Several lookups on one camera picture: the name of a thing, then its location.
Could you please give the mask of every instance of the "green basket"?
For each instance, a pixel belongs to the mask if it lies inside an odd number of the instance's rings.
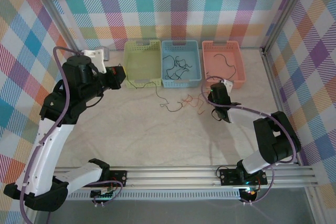
[[[158,39],[125,43],[124,67],[128,88],[161,86],[161,42]]]

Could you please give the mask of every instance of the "metal pole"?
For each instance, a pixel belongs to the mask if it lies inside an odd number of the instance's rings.
[[[288,20],[289,16],[291,15],[293,9],[296,6],[296,3],[298,2],[298,0],[289,0],[286,8],[283,10],[279,21],[276,23],[272,33],[270,34],[268,41],[266,42],[265,45],[265,53],[267,55],[267,52],[270,51],[270,49],[272,48],[273,44],[275,43],[275,41],[277,40],[283,26],[285,25],[286,21]]]
[[[69,32],[67,26],[65,25],[60,13],[58,12],[56,6],[53,3],[53,0],[41,0],[44,7],[48,11],[51,19],[57,26],[58,30],[60,31],[61,35],[63,36],[65,42],[68,44],[70,49],[79,51],[71,33]]]

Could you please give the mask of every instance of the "black cable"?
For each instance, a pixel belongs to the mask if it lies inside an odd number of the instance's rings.
[[[215,111],[216,109],[213,109],[212,110],[212,112],[211,112],[211,116],[216,120],[216,121],[221,121],[222,119],[217,119],[216,117],[214,117],[214,111]]]
[[[90,105],[90,106],[86,106],[86,108],[91,108],[93,106],[96,106],[101,101],[101,99],[103,99],[103,96],[104,96],[104,94],[101,94],[100,99],[96,103],[94,103],[93,105]]]
[[[192,68],[193,66],[189,66],[186,63],[185,59],[179,60],[179,56],[176,56],[175,58],[171,55],[167,55],[166,57],[163,57],[162,60],[171,57],[173,59],[173,67],[172,68],[167,68],[166,69],[166,76],[164,77],[166,80],[181,80],[181,76],[183,75],[184,72],[189,72],[189,68]],[[172,74],[169,75],[169,71],[173,70],[174,68],[178,67],[178,69]],[[182,73],[180,75],[177,74],[178,71],[182,70]]]
[[[152,83],[152,84],[154,84],[155,85],[155,93],[156,93],[156,96],[157,97],[159,97],[159,98],[161,98],[161,99],[163,99],[163,100],[165,100],[166,101],[166,103],[160,103],[160,107],[166,107],[167,108],[167,110],[169,111],[169,112],[177,112],[177,111],[179,111],[182,107],[183,107],[183,105],[182,105],[182,102],[177,102],[177,103],[179,103],[180,105],[181,105],[181,107],[179,108],[179,109],[177,109],[177,110],[170,110],[169,108],[168,108],[168,104],[169,104],[169,102],[168,102],[168,100],[166,99],[166,98],[164,98],[164,97],[161,97],[161,96],[159,96],[159,94],[157,93],[158,91],[158,87],[157,87],[157,85],[156,85],[156,83],[155,82],[153,82],[153,81],[151,81],[151,82],[147,82],[146,84],[144,84],[142,87],[136,87],[132,82],[130,82],[130,80],[128,79],[128,75],[126,74],[126,77],[127,77],[127,81],[133,86],[133,87],[135,87],[135,89],[143,89],[144,87],[146,87],[148,84],[150,84],[150,83]]]
[[[221,167],[224,167],[224,168],[228,169],[228,167],[226,167],[225,165],[221,165],[221,166],[219,166],[219,167],[217,168],[217,170],[215,171],[215,175],[216,175],[217,178],[220,178],[220,177],[218,176],[218,171],[219,171],[219,169],[220,169]]]
[[[223,56],[224,59],[225,59],[225,64],[226,64],[228,67],[230,67],[230,68],[233,67],[233,68],[235,69],[235,72],[233,73],[233,75],[231,75],[229,78],[224,78],[224,79],[226,79],[226,80],[230,80],[230,79],[236,74],[236,72],[237,72],[236,66],[235,66],[235,65],[229,65],[229,64],[227,63],[227,59],[226,59],[225,55],[222,55],[222,54],[216,54],[216,55],[214,55],[214,57],[216,57],[217,55]]]

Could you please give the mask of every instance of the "metal frame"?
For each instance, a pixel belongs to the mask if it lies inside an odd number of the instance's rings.
[[[248,186],[221,186],[215,172],[218,166],[144,166],[144,167],[112,167],[112,170],[127,170],[125,189],[223,189],[248,188]],[[58,167],[55,176],[69,172],[75,167]],[[271,171],[266,170],[270,182]],[[293,188],[316,186],[317,180],[309,166],[278,165],[275,167],[275,188]]]
[[[283,26],[285,25],[286,21],[288,20],[289,16],[291,15],[294,7],[296,6],[296,3],[298,2],[298,0],[289,0],[287,6],[285,7],[285,9],[283,10],[283,12],[281,13],[281,16],[278,20],[278,22],[276,23],[275,27],[273,28],[267,42],[266,45],[264,47],[265,52],[268,52],[271,47],[273,46],[273,44],[275,43],[276,39],[278,38]]]
[[[269,81],[269,85],[271,86],[272,94],[273,94],[277,109],[285,112],[284,104],[282,102],[279,89],[277,88],[277,84],[275,82],[275,76],[271,70],[271,64],[265,54],[266,54],[265,51],[260,49],[260,56],[263,60],[262,62],[264,63],[266,75]],[[299,164],[304,165],[300,157],[300,153],[297,154],[297,159],[298,159]],[[326,214],[325,209],[323,207],[323,203],[322,203],[323,200],[322,200],[322,196],[321,196],[319,188],[317,186],[316,187],[307,186],[305,187],[305,190],[306,190],[308,202],[310,205],[310,209],[313,213],[316,223],[319,223],[319,224],[331,223],[331,221],[327,221],[328,215]]]
[[[56,6],[53,3],[53,0],[41,0],[43,5],[45,6],[46,10],[48,11],[49,15],[51,16],[51,19],[57,26],[58,30],[60,31],[61,35],[63,36],[65,42],[68,44],[68,46],[78,51],[78,47],[69,32],[67,26],[65,25],[60,13],[58,12]]]

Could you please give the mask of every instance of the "basket handle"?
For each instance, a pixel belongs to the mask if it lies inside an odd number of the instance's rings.
[[[187,83],[190,82],[190,80],[185,79],[185,80],[174,80],[174,83]]]
[[[187,44],[187,41],[185,40],[174,40],[173,46],[185,46]]]
[[[135,43],[138,46],[148,46],[150,44],[150,41],[149,40],[137,40],[135,41]]]
[[[151,82],[150,79],[134,80],[134,83],[149,83],[149,82]]]
[[[213,46],[226,46],[227,41],[214,41]]]

